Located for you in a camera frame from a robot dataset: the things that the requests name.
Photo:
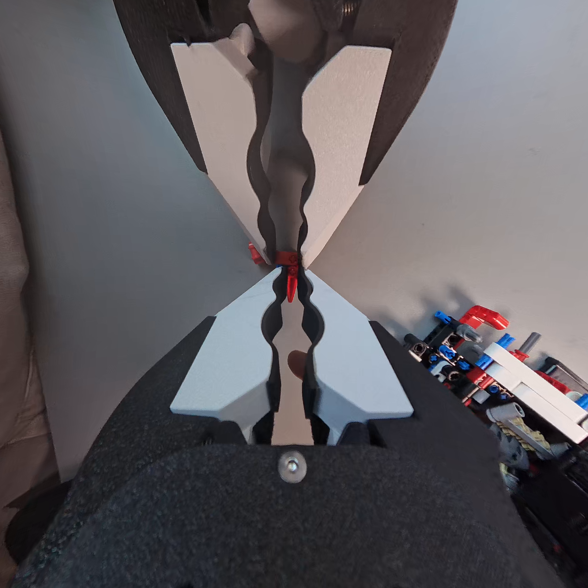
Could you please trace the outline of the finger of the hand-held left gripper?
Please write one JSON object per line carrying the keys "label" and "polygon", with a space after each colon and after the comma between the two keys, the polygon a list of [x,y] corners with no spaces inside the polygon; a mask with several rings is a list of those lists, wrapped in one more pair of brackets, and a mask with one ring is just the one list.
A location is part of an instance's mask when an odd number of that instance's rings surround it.
{"label": "finger of the hand-held left gripper", "polygon": [[171,52],[206,174],[262,260],[271,265],[270,184],[262,161],[271,53],[245,23],[214,42],[173,43]]}
{"label": "finger of the hand-held left gripper", "polygon": [[314,162],[303,206],[302,265],[318,257],[363,189],[362,170],[392,50],[345,46],[311,79],[302,96],[302,131]]}

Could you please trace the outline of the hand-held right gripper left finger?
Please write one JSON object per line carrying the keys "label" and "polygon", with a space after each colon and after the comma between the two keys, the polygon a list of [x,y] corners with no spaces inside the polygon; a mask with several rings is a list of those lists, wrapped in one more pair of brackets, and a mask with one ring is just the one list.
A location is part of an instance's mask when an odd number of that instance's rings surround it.
{"label": "hand-held right gripper left finger", "polygon": [[170,410],[234,422],[250,444],[270,443],[281,400],[279,355],[287,268],[276,268],[219,311]]}

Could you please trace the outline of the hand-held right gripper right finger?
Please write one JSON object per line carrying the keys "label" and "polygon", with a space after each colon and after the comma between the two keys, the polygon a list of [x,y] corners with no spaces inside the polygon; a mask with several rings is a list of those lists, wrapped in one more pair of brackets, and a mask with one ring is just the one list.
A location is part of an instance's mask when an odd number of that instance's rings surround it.
{"label": "hand-held right gripper right finger", "polygon": [[370,320],[312,271],[298,298],[310,347],[302,398],[315,445],[336,445],[350,423],[405,419],[414,409]]}

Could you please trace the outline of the toy brick race car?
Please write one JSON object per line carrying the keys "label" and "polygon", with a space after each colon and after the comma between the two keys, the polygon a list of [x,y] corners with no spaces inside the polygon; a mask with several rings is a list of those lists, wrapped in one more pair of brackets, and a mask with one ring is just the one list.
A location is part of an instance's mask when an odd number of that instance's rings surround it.
{"label": "toy brick race car", "polygon": [[404,347],[499,443],[499,469],[520,517],[568,587],[587,587],[587,383],[558,360],[526,361],[541,339],[520,345],[498,312],[472,306],[436,312],[424,338]]}

